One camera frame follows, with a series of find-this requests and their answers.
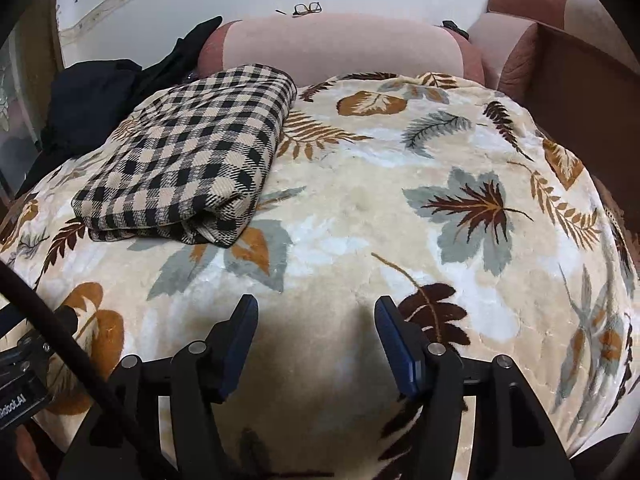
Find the black beige checkered shirt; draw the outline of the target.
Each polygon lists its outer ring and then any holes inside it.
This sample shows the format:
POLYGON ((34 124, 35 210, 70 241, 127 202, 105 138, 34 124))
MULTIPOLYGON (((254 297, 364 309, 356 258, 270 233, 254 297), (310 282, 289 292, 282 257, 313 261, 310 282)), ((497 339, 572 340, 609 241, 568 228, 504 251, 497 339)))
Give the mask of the black beige checkered shirt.
POLYGON ((227 248, 253 217, 297 88, 262 64, 160 90, 105 141, 70 204, 94 240, 227 248))

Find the black garment pile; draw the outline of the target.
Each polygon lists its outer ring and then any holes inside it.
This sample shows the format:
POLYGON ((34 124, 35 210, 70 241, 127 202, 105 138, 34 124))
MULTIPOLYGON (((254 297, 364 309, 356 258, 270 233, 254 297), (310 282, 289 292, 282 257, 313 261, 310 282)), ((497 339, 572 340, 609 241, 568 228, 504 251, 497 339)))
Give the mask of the black garment pile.
POLYGON ((197 24, 160 62, 143 68, 121 58, 76 63, 56 76, 41 152, 16 192, 22 196, 66 160, 99 148, 136 106, 157 91, 182 84, 196 71, 208 37, 221 25, 216 16, 197 24))

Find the cream leaf pattern blanket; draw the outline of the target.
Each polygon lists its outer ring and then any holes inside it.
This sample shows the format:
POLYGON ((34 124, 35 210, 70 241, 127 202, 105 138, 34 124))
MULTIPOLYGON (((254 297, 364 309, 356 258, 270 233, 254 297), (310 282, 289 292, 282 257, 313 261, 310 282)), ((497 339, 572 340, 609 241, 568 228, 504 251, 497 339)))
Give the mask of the cream leaf pattern blanket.
POLYGON ((582 161, 504 94, 447 74, 297 89, 253 217, 227 248, 94 240, 70 204, 103 145, 14 207, 1 260, 103 377, 169 358, 244 295, 259 321, 215 417, 230 474, 381 479, 405 405, 374 327, 389 296, 462 358, 510 356, 576 454, 639 389, 639 270, 582 161))

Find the wooden glass panel door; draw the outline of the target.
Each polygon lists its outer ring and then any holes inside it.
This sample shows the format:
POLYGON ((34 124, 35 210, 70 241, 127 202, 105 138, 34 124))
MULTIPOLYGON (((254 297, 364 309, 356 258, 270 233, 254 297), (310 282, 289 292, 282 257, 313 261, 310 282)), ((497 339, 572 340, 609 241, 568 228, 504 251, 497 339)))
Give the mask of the wooden glass panel door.
POLYGON ((62 70, 56 0, 30 0, 1 45, 1 196, 13 200, 41 151, 51 84, 62 70))

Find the pink brown side cushion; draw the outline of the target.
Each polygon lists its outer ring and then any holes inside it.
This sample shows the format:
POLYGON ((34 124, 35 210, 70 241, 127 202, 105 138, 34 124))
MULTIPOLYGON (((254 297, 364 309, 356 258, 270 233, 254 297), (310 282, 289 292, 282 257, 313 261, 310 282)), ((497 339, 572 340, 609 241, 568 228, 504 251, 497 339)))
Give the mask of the pink brown side cushion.
POLYGON ((524 101, 544 26, 639 71, 638 58, 599 0, 488 0, 486 12, 469 29, 470 43, 482 55, 487 87, 524 101))

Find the pink bolster cushion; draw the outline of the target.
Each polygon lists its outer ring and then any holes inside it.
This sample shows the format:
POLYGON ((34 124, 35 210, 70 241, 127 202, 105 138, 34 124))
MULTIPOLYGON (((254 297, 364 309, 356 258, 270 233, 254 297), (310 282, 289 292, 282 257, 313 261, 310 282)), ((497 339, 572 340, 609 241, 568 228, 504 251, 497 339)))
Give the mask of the pink bolster cushion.
POLYGON ((202 47, 198 74, 207 77, 244 64, 282 70, 299 88, 332 76, 373 72, 436 72, 485 82, 480 50, 456 32, 368 14, 276 15, 224 24, 202 47))

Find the small black object on cushion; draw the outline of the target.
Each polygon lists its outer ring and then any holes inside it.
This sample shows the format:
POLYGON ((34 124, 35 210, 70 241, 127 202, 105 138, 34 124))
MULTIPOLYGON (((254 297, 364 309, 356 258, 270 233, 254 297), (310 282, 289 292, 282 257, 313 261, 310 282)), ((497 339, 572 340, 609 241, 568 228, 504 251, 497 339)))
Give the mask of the small black object on cushion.
POLYGON ((461 36, 465 40, 469 39, 469 33, 460 28, 454 21, 445 20, 442 21, 442 27, 450 30, 450 32, 455 32, 457 35, 461 36))

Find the eyeglasses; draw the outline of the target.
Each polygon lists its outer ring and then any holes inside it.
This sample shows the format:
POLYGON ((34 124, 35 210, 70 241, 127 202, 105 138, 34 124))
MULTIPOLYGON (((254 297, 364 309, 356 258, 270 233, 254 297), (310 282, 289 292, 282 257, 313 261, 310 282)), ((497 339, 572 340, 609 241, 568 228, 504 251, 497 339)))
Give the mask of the eyeglasses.
POLYGON ((310 14, 319 14, 323 11, 322 5, 318 1, 310 2, 310 3, 296 3, 293 6, 293 10, 291 13, 285 12, 280 9, 274 10, 277 14, 290 16, 291 18, 301 18, 302 16, 310 15, 310 14))

